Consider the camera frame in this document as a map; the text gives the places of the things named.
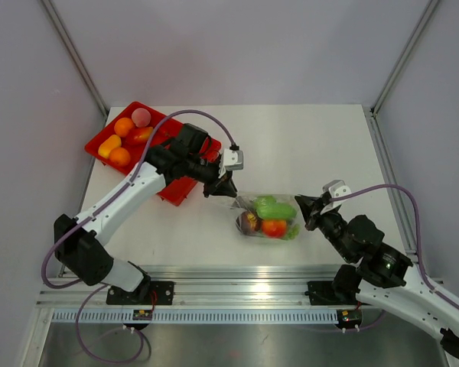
red toy vegetable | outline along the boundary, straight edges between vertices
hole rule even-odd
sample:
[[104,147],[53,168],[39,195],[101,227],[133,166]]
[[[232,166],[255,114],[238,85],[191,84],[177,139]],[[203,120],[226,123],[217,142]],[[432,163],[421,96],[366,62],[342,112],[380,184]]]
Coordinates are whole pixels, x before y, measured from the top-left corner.
[[133,128],[129,131],[128,136],[125,137],[125,142],[129,145],[146,144],[152,131],[153,128],[151,126],[147,128]]
[[262,233],[273,239],[284,237],[288,223],[283,219],[267,219],[262,221]]

white table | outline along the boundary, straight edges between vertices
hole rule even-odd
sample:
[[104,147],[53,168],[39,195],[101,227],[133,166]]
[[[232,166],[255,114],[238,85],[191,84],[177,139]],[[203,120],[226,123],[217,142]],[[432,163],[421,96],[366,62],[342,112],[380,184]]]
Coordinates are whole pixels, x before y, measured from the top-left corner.
[[[155,107],[168,114],[187,107]],[[333,179],[352,191],[383,184],[379,162],[359,105],[191,106],[222,121],[244,150],[245,169],[233,175],[240,191],[318,196]],[[123,108],[112,108],[112,121]],[[223,132],[198,115],[177,119],[206,129],[229,146]],[[96,161],[83,208],[107,194],[122,175]],[[366,214],[386,234],[385,242],[404,252],[399,228],[385,190],[347,201],[345,220]],[[202,195],[198,184],[179,206],[153,196],[122,224],[106,249],[138,265],[229,266],[335,265],[343,263],[319,231],[298,239],[248,241],[235,228],[229,210]]]

gray wall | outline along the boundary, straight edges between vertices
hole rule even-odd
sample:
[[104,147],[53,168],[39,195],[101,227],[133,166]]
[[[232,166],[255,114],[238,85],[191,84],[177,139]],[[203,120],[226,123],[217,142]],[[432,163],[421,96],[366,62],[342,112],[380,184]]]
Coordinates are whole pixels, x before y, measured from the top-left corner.
[[79,205],[102,122],[35,0],[0,0],[0,366],[17,362],[53,221]]
[[427,2],[55,1],[111,106],[370,106]]
[[459,294],[459,0],[440,5],[379,118],[420,205],[428,270]]

clear plastic bag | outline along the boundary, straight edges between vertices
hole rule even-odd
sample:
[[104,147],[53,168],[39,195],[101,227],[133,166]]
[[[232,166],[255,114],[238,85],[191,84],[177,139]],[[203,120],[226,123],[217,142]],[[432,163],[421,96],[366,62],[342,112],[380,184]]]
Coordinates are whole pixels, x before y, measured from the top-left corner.
[[300,210],[292,195],[240,193],[234,199],[220,196],[216,202],[233,211],[233,221],[243,235],[287,241],[299,235]]

red basket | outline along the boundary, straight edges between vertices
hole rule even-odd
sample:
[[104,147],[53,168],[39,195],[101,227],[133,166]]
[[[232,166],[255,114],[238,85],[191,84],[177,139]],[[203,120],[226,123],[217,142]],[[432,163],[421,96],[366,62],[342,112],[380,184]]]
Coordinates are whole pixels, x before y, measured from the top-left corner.
[[[149,107],[143,105],[140,102],[133,102],[129,106],[122,111],[119,116],[112,120],[110,124],[108,124],[99,134],[97,134],[91,141],[89,141],[85,145],[85,151],[88,154],[91,154],[98,160],[102,161],[104,164],[107,164],[119,172],[123,173],[125,176],[131,172],[132,168],[139,162],[139,159],[142,156],[143,150],[145,149],[144,145],[137,145],[131,146],[124,144],[124,139],[122,139],[122,146],[126,148],[130,155],[131,161],[127,166],[124,167],[116,167],[113,166],[112,163],[98,154],[99,146],[110,137],[110,135],[115,134],[114,132],[114,125],[116,124],[117,120],[123,117],[131,118],[131,114],[134,112],[135,109],[142,107],[143,109],[147,109],[151,113],[151,121],[150,125],[153,128],[165,117],[163,113],[160,113],[154,109],[150,109]],[[158,145],[167,140],[168,138],[172,138],[177,136],[178,132],[182,129],[182,123],[170,119],[166,121],[163,126],[157,131],[155,136],[153,137],[153,141],[151,146]],[[208,142],[204,143],[201,151],[205,151],[207,149]],[[219,151],[221,149],[221,143],[215,139],[212,139],[210,150],[203,156],[204,158],[208,159],[209,161],[215,161],[218,157]],[[175,180],[170,185],[165,187],[162,191],[158,193],[158,195],[163,199],[167,200],[169,203],[174,204],[175,206],[179,206],[182,201],[185,200],[189,192],[196,186],[196,181],[192,180],[191,178],[184,177],[180,180]]]

